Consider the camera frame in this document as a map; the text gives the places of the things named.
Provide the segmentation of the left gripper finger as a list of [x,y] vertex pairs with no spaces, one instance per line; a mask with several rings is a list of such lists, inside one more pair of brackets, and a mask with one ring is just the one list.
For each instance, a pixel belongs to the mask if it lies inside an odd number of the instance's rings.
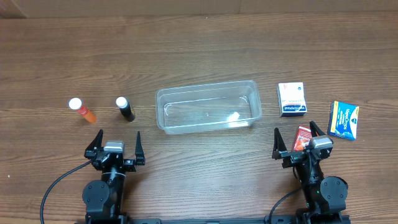
[[137,137],[136,137],[135,155],[136,155],[136,159],[145,159],[145,155],[144,155],[144,151],[143,151],[142,143],[141,143],[141,134],[139,131],[137,132]]
[[103,130],[100,129],[92,142],[85,149],[85,152],[98,152],[101,149],[103,140]]

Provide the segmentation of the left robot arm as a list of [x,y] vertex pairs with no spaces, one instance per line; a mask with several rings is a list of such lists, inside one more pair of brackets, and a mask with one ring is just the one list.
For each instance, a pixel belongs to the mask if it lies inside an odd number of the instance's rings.
[[103,130],[99,130],[94,140],[85,149],[84,157],[101,171],[101,178],[89,182],[83,189],[82,199],[86,205],[86,223],[129,223],[131,218],[121,211],[124,183],[127,172],[135,172],[136,166],[146,163],[137,133],[135,158],[124,157],[123,141],[108,141],[102,146]]

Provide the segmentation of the blue yellow VapoDrops box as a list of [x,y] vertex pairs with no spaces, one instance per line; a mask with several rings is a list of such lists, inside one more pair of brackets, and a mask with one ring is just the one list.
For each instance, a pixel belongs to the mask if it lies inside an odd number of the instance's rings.
[[330,106],[327,134],[354,141],[357,138],[359,107],[334,101]]

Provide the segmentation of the white blue plaster box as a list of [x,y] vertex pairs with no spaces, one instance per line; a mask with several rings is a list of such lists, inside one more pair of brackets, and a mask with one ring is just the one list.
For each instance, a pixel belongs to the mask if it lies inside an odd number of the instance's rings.
[[303,82],[279,83],[277,94],[281,117],[303,116],[307,112]]

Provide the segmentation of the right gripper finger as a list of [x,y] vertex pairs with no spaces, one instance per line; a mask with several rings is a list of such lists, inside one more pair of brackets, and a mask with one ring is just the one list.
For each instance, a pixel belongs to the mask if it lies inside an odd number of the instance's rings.
[[278,128],[274,129],[274,147],[273,152],[285,152],[286,146]]
[[325,133],[317,126],[317,124],[314,121],[310,122],[310,131],[311,131],[312,137],[325,135]]

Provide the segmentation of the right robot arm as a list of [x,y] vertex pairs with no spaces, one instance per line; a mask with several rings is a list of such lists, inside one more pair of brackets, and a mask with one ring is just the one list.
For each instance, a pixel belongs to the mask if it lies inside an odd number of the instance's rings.
[[301,151],[288,151],[278,128],[274,129],[272,158],[282,160],[283,168],[293,168],[300,187],[283,196],[272,207],[265,219],[266,223],[277,223],[282,217],[274,211],[285,199],[302,191],[306,208],[298,209],[294,215],[283,218],[288,223],[350,223],[349,216],[343,215],[346,209],[348,184],[341,177],[323,175],[320,162],[330,157],[333,140],[315,122],[310,122],[312,137]]

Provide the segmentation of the black bottle white cap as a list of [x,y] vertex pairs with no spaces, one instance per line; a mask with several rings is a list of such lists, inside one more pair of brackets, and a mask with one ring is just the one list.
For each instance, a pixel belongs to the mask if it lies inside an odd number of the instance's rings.
[[116,99],[116,105],[118,106],[121,114],[129,121],[134,121],[136,116],[133,110],[131,109],[131,105],[129,104],[128,100],[120,96]]

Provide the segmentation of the orange tube white cap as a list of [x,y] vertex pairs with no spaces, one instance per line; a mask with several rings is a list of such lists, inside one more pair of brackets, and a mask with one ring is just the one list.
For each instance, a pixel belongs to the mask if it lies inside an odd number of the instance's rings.
[[68,102],[70,109],[75,110],[78,114],[84,117],[89,123],[96,122],[96,116],[83,104],[79,98],[72,98]]

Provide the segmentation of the red orange medicine box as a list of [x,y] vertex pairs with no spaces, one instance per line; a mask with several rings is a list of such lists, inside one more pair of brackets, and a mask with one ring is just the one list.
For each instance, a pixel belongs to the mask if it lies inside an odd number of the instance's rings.
[[307,126],[299,126],[292,145],[292,151],[303,151],[305,147],[308,146],[311,138],[312,132],[310,128]]

